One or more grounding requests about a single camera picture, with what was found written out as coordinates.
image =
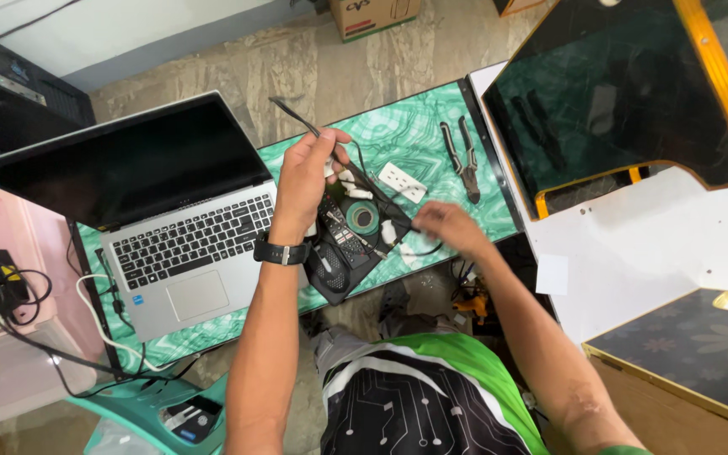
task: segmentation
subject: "white desk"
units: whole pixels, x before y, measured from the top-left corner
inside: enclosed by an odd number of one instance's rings
[[[470,73],[476,93],[484,94],[505,65]],[[491,130],[481,100],[480,109]],[[495,131],[491,136],[511,176]],[[512,178],[508,184],[536,257],[569,258],[568,295],[551,301],[576,344],[698,287],[728,290],[728,190],[708,192],[671,168],[534,222]]]

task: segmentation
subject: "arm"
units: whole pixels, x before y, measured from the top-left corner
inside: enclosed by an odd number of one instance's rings
[[[616,413],[600,376],[458,206],[429,202],[412,222],[476,262],[513,360],[552,424],[579,453],[644,449]]]
[[[289,148],[284,157],[268,241],[299,245],[316,219],[324,191],[324,162],[347,134],[325,129]],[[334,163],[334,169],[340,165]],[[227,453],[282,453],[299,350],[297,274],[300,265],[264,262],[227,382]]]

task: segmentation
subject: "person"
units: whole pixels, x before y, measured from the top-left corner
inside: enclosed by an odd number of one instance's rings
[[[344,132],[324,129],[286,151],[269,243],[302,243],[324,191],[324,162],[335,148],[340,164],[349,163],[337,144],[349,141]],[[515,363],[575,452],[648,453],[581,351],[462,209],[428,202],[412,224],[478,265]],[[297,373],[298,266],[260,267],[227,383],[230,454],[283,453]],[[321,453],[547,453],[499,358],[444,321],[405,315],[405,301],[395,286],[385,292],[381,342],[366,343],[339,327],[314,334],[328,415]]]

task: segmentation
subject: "green plastic chair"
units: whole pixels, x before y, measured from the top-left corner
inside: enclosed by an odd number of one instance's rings
[[[172,380],[167,385],[164,380],[159,380],[145,390],[140,390],[146,381],[135,380],[109,388],[111,393],[108,395],[98,393],[90,398],[70,397],[66,400],[117,422],[164,453],[171,455],[217,454],[222,450],[223,441],[227,437],[224,409],[221,410],[212,432],[199,444],[188,443],[167,430],[162,424],[162,420],[159,419],[158,413],[162,408],[177,405],[196,395],[223,406],[226,401],[227,376],[227,374],[223,375],[207,390],[198,388],[183,379]],[[86,448],[88,449],[96,443],[97,441],[93,437]]]

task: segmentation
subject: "laptop screen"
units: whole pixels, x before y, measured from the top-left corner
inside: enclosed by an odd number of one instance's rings
[[[218,94],[0,156],[0,188],[101,231],[271,178]]]

